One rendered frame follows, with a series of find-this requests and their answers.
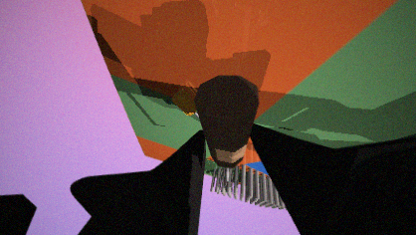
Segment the blue flat strip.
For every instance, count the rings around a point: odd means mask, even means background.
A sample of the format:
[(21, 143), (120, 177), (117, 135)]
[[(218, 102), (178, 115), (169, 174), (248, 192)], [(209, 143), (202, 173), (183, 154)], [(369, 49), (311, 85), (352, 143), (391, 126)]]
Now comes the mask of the blue flat strip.
[(265, 173), (265, 174), (267, 174), (267, 175), (269, 175), (268, 174), (268, 172), (267, 172), (267, 170), (265, 169), (265, 167), (264, 167), (264, 165), (263, 165), (263, 163), (262, 163), (262, 161), (260, 161), (260, 162), (255, 162), (255, 163), (249, 163), (249, 164), (245, 164), (245, 165), (247, 165), (247, 166), (251, 166), (251, 167), (253, 167), (254, 169), (256, 169), (256, 170), (258, 170), (258, 171), (261, 171), (261, 172), (263, 172), (263, 173)]

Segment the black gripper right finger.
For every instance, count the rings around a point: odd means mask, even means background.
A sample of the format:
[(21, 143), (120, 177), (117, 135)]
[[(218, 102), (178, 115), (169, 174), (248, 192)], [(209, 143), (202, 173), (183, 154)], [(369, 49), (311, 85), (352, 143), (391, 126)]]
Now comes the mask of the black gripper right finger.
[(416, 136), (330, 148), (254, 123), (250, 138), (300, 235), (329, 235), (360, 175), (416, 165)]

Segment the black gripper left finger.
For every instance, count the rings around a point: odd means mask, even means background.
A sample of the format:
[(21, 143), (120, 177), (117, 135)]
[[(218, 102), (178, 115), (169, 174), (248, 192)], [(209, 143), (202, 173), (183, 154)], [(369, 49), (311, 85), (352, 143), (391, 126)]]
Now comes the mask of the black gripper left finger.
[(202, 129), (151, 170), (86, 176), (70, 191), (91, 216), (155, 209), (170, 235), (198, 235), (205, 160)]

